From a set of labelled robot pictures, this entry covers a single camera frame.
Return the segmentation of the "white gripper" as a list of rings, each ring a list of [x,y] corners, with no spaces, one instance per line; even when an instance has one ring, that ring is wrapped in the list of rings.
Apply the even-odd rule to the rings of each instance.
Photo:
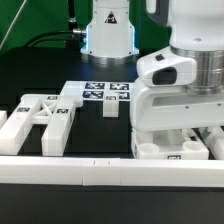
[[[139,132],[224,125],[224,51],[172,46],[140,58],[130,103]]]

